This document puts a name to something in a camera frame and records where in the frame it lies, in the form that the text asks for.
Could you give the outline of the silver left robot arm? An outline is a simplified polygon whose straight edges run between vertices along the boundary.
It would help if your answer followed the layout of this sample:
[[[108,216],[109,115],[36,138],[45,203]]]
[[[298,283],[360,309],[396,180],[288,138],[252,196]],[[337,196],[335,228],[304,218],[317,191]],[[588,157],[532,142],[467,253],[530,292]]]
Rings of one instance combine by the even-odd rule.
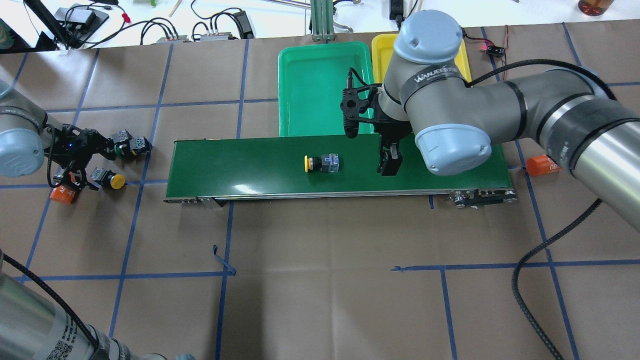
[[[115,159],[114,141],[92,129],[62,124],[1,83],[1,175],[18,178],[36,173],[44,163],[60,164],[66,174],[54,189],[80,190],[89,184],[86,166],[94,154]],[[137,355],[123,342],[86,324],[39,276],[6,253],[11,265],[48,294],[1,274],[1,358],[3,360],[162,360],[158,353]]]

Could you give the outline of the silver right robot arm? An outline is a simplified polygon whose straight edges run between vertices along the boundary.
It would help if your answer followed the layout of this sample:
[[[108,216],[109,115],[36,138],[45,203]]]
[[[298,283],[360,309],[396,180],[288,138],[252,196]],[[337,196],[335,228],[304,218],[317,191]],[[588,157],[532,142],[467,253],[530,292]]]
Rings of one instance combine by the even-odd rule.
[[[437,176],[484,164],[493,145],[530,138],[634,228],[639,228],[639,116],[591,71],[563,61],[518,61],[496,73],[550,65],[542,73],[482,85],[454,59],[463,30],[450,15],[421,10],[404,21],[382,83],[354,87],[347,76],[340,109],[353,139],[361,123],[379,133],[378,173],[402,164],[400,140],[414,133],[425,166]]]

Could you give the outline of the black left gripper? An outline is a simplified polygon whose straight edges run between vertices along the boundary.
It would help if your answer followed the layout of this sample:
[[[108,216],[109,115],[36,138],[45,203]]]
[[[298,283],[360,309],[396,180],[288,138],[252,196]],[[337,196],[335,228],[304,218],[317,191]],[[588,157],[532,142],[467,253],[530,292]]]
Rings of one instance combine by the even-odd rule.
[[[114,141],[97,130],[77,126],[62,126],[54,129],[53,134],[50,159],[62,168],[53,177],[55,186],[64,186],[74,192],[81,192],[86,187],[98,191],[99,187],[89,181],[86,167],[95,154],[115,161]]]

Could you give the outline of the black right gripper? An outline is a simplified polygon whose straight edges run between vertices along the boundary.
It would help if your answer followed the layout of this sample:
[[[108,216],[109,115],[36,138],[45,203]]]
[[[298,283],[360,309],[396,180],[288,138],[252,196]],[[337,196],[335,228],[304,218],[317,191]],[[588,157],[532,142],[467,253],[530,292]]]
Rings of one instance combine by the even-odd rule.
[[[342,90],[340,110],[343,132],[348,139],[354,139],[358,136],[361,125],[364,125],[367,134],[379,134],[379,162],[376,171],[383,177],[393,177],[398,175],[403,162],[400,141],[413,132],[413,127],[409,121],[390,117],[381,108],[374,109],[373,117],[366,117],[365,114],[372,110],[377,94],[377,85],[347,85]]]

